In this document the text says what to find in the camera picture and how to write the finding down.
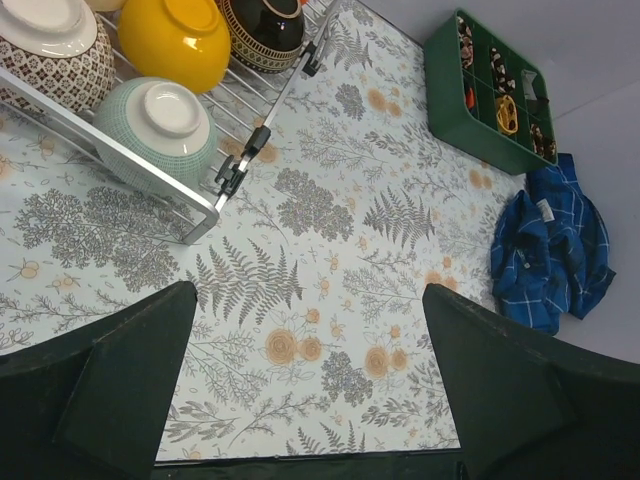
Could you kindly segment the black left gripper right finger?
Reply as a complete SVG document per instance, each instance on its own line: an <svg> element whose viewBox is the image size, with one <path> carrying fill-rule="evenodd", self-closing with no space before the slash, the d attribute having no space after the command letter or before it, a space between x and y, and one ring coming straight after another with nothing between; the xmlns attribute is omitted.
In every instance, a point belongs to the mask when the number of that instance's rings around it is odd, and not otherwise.
<svg viewBox="0 0 640 480"><path fill-rule="evenodd" d="M423 308L471 479L636 479L639 367L438 284Z"/></svg>

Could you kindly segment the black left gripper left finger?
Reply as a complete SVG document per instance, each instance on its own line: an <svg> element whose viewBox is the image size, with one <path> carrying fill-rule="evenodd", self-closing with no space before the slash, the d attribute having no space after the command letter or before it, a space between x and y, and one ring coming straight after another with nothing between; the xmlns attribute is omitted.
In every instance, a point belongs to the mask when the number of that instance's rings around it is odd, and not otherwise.
<svg viewBox="0 0 640 480"><path fill-rule="evenodd" d="M196 306L179 281L2 356L2 478L150 478Z"/></svg>

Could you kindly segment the mint green bowl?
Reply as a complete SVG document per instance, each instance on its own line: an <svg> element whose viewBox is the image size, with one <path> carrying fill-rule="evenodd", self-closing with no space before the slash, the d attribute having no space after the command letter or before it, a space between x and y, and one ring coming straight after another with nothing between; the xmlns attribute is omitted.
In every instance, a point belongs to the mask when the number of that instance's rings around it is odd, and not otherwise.
<svg viewBox="0 0 640 480"><path fill-rule="evenodd" d="M92 125L183 185L195 189L217 152L215 121L186 87L139 77L97 107Z"/></svg>

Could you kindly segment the brown white patterned bowl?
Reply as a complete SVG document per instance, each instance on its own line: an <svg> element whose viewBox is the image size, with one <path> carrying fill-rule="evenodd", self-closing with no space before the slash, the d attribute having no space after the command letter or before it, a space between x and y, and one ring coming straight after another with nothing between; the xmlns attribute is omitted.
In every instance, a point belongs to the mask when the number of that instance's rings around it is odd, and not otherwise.
<svg viewBox="0 0 640 480"><path fill-rule="evenodd" d="M3 1L1 67L75 113L94 111L116 74L110 38L84 1Z"/></svg>

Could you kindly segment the yellow bowl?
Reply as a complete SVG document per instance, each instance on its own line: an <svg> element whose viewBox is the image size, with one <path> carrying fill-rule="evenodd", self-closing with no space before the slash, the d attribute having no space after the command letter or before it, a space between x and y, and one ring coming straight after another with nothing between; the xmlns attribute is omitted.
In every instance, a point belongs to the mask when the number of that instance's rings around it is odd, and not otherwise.
<svg viewBox="0 0 640 480"><path fill-rule="evenodd" d="M128 0L117 34L139 73L171 80L195 94L222 81L231 57L229 28L213 1Z"/></svg>

